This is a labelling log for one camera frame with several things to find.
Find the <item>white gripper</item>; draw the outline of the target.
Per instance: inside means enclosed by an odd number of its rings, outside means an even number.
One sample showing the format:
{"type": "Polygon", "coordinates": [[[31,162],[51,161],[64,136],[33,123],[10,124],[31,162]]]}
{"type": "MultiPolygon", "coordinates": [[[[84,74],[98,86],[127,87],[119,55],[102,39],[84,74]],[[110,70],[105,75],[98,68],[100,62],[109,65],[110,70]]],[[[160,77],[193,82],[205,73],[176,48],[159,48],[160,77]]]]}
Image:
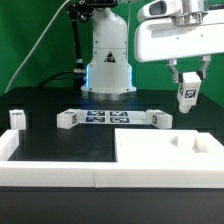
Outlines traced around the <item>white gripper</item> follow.
{"type": "Polygon", "coordinates": [[[205,80],[208,54],[224,52],[224,14],[207,14],[201,25],[189,27],[177,27],[171,18],[146,20],[135,32],[134,51],[138,62],[168,60],[175,83],[182,82],[176,59],[204,55],[197,74],[205,80]]]}

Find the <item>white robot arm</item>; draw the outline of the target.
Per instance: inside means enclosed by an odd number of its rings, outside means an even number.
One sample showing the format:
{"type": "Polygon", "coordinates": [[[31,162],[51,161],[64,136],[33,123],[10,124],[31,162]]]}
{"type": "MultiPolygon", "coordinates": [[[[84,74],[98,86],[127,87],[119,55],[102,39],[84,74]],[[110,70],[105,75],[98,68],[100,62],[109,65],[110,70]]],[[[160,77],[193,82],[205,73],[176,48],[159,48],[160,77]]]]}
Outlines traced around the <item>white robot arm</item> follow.
{"type": "MultiPolygon", "coordinates": [[[[176,83],[182,81],[177,60],[199,56],[206,77],[210,56],[224,53],[224,6],[208,7],[206,0],[153,0],[137,14],[134,56],[139,62],[166,60],[176,83]]],[[[134,93],[132,67],[128,63],[128,26],[110,8],[93,11],[93,57],[87,65],[85,95],[118,99],[134,93]]]]}

